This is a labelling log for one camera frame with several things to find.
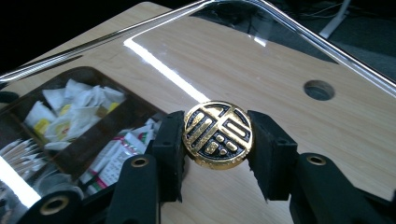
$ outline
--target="floor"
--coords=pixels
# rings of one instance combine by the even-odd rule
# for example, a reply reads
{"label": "floor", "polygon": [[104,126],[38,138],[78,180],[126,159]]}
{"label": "floor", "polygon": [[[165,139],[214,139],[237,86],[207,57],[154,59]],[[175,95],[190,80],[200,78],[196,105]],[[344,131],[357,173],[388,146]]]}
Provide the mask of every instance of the floor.
{"label": "floor", "polygon": [[[114,0],[109,3],[104,0],[85,0],[79,1],[78,5],[70,2],[62,4],[50,1],[11,1],[7,3],[7,7],[0,7],[0,25],[4,31],[0,35],[0,74],[29,62],[140,1]],[[177,8],[190,1],[153,2]],[[308,29],[318,33],[337,12],[341,0],[270,2]],[[360,0],[359,5],[352,2],[346,19],[329,40],[380,73],[396,80],[396,15],[394,11],[389,10],[389,7],[396,4],[389,1],[389,7],[373,7],[369,3],[364,5],[364,2],[368,1]]]}

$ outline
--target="transparent cover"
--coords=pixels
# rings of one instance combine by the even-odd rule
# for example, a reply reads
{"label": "transparent cover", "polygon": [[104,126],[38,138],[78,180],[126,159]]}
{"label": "transparent cover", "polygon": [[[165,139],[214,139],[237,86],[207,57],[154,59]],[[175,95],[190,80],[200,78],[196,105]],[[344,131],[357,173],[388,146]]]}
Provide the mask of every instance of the transparent cover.
{"label": "transparent cover", "polygon": [[[96,161],[109,143],[124,158],[144,153],[142,134],[153,139],[163,115],[212,100],[269,115],[298,152],[330,158],[359,189],[389,200],[396,188],[395,83],[265,1],[199,1],[17,68],[0,84],[22,95],[0,112],[0,216],[9,222],[49,192],[90,197],[100,188],[87,178],[111,163]],[[247,161],[226,171],[187,165],[183,203],[163,206],[164,223],[291,222],[288,202],[265,202]],[[117,180],[107,181],[102,189]]]}

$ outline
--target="wood grain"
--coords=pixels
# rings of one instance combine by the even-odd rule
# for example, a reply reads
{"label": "wood grain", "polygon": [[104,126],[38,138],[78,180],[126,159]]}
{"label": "wood grain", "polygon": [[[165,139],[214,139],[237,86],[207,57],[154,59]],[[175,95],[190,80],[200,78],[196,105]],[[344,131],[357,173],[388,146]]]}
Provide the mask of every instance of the wood grain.
{"label": "wood grain", "polygon": [[[166,10],[144,3],[107,22],[120,28]],[[101,29],[95,32],[103,35]],[[188,88],[183,90],[187,83],[210,100],[268,114],[299,144],[299,152],[327,156],[355,186],[391,198],[396,188],[395,99],[363,77],[273,42],[264,47],[252,36],[197,18],[139,35],[131,48],[124,44],[128,38],[10,88],[25,93],[25,86],[31,89],[60,71],[89,65],[174,112],[198,104]],[[316,79],[333,86],[333,99],[317,101],[304,93],[304,84]],[[267,203],[246,161],[227,171],[191,162],[182,195],[183,203],[163,206],[163,223],[291,223],[288,202]]]}

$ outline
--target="coin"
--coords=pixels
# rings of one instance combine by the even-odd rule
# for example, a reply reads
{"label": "coin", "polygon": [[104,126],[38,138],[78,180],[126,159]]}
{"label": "coin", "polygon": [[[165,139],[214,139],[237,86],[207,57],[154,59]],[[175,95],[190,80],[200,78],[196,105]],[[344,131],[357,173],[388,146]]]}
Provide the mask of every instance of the coin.
{"label": "coin", "polygon": [[253,145],[248,115],[238,106],[222,101],[193,107],[184,118],[182,138],[195,162],[215,170],[240,164]]}

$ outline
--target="white packet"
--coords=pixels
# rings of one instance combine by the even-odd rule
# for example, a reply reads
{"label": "white packet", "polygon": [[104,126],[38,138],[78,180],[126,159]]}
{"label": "white packet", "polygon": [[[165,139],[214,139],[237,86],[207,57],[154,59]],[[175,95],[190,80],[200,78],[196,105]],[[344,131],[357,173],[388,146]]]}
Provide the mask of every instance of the white packet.
{"label": "white packet", "polygon": [[107,109],[108,112],[112,111],[119,104],[125,101],[125,96],[120,91],[115,91],[109,87],[103,88],[103,93],[105,94],[105,100],[103,101],[103,107]]}
{"label": "white packet", "polygon": [[65,87],[64,98],[68,100],[73,100],[82,91],[88,91],[92,89],[92,86],[76,82],[74,79],[70,78]]}
{"label": "white packet", "polygon": [[92,98],[87,106],[100,106],[104,103],[105,99],[104,89],[100,86],[95,86],[92,88]]}
{"label": "white packet", "polygon": [[44,136],[51,142],[65,142],[80,137],[99,121],[95,116],[97,109],[84,107],[70,111],[53,121]]}
{"label": "white packet", "polygon": [[57,90],[43,90],[44,97],[56,114],[58,114],[62,106],[64,106],[64,92],[65,88]]}
{"label": "white packet", "polygon": [[54,120],[56,116],[42,102],[37,101],[26,116],[24,123],[37,134],[43,135]]}

